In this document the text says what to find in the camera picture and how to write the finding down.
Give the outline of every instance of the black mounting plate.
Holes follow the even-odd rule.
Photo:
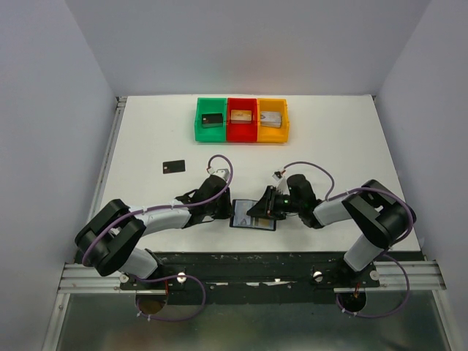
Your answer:
[[[334,303],[335,287],[379,287],[370,278],[373,265],[344,286],[333,280],[332,271],[344,252],[250,252],[250,253],[181,253],[153,252],[161,263],[156,270],[160,276],[180,272],[196,276],[205,286],[206,303]],[[420,252],[393,253],[399,260],[423,260]],[[321,282],[312,274],[320,271]],[[164,282],[147,284],[130,279],[121,284],[122,290],[163,290]],[[183,284],[169,281],[169,302],[175,305],[199,304],[200,286],[190,279]],[[152,298],[165,300],[163,295]]]

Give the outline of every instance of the plastic bin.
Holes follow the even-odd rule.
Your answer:
[[[247,124],[230,123],[232,110],[248,110],[252,112],[252,122]],[[227,99],[227,131],[226,140],[234,143],[257,142],[257,99]]]
[[[199,97],[195,115],[195,140],[202,143],[223,143],[226,141],[227,99],[224,97]],[[202,115],[205,113],[222,113],[223,125],[205,128]]]
[[[280,112],[282,124],[279,128],[262,127],[260,113],[262,111]],[[287,116],[285,99],[258,99],[258,138],[259,143],[286,143],[290,133],[290,120]]]

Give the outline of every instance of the metal rail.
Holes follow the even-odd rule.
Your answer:
[[[434,261],[401,262],[409,277],[411,290],[445,290],[444,279],[439,266]],[[361,289],[372,291],[405,291],[406,281],[401,269],[392,262],[376,262],[380,287],[362,286]],[[120,273],[100,276],[97,271],[83,265],[65,265],[64,272],[58,286],[58,293],[62,294],[165,294],[164,290],[121,290]],[[354,287],[336,288],[335,293],[350,293]]]

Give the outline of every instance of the yellow bin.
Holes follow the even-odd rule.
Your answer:
[[[290,133],[290,120],[287,117],[286,99],[257,99],[257,142],[258,143],[286,143]],[[282,116],[281,127],[263,127],[260,115],[263,111],[280,112]]]

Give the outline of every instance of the screw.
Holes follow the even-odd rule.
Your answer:
[[[317,282],[320,283],[323,280],[323,274],[320,271],[315,271],[314,274],[312,274],[312,278]]]
[[[379,280],[380,278],[380,274],[377,271],[371,271],[369,275],[371,276],[371,279],[375,281]]]
[[[181,276],[181,277],[178,277],[177,278],[177,281],[181,284],[185,283],[185,281],[187,280],[187,277],[185,276],[185,273],[184,272],[180,272],[178,274],[178,276]]]
[[[119,276],[118,280],[120,281],[120,283],[125,284],[125,283],[127,283],[127,282],[130,280],[130,278],[129,278],[129,276],[127,276],[126,274],[121,274],[121,275]]]

